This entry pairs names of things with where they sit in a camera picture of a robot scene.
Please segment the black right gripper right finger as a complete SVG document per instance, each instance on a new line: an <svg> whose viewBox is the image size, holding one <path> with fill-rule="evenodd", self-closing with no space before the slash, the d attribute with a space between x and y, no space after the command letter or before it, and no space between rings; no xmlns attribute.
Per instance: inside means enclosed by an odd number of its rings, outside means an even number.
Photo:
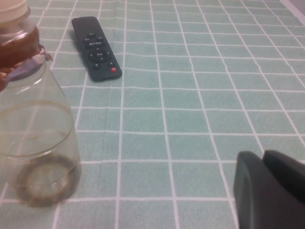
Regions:
<svg viewBox="0 0 305 229"><path fill-rule="evenodd" d="M266 150L263 163L291 196L305 202L304 164L276 150Z"/></svg>

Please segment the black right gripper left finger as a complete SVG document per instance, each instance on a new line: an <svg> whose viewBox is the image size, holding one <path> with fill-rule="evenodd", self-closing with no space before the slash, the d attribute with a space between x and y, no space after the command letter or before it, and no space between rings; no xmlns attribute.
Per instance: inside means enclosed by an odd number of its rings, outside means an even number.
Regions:
<svg viewBox="0 0 305 229"><path fill-rule="evenodd" d="M291 196L253 152L238 154L234 198L241 229L305 227L305 203Z"/></svg>

